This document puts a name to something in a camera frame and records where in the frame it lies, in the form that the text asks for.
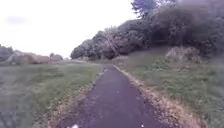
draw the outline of grass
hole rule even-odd
[[[224,127],[224,63],[171,63],[164,55],[135,53],[112,61],[121,69],[169,98],[180,101],[206,120],[209,128]]]
[[[99,65],[75,63],[1,67],[0,127],[31,128],[36,121],[47,127],[46,115],[90,85],[99,70]]]

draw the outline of white sky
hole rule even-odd
[[[0,0],[0,44],[68,57],[99,30],[136,16],[132,0]]]

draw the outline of grassy slope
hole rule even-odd
[[[121,69],[192,108],[209,128],[224,127],[223,63],[168,63],[164,55],[141,52],[113,62]]]
[[[100,67],[93,64],[52,64],[0,68],[0,111],[11,127],[47,123],[50,113],[68,96],[90,84]]]

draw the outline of paved path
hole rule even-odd
[[[76,112],[60,122],[58,128],[170,128],[158,121],[157,111],[141,97],[127,77],[113,66],[95,84]]]

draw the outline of bush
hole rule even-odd
[[[0,62],[7,60],[13,54],[11,47],[6,48],[0,45]]]

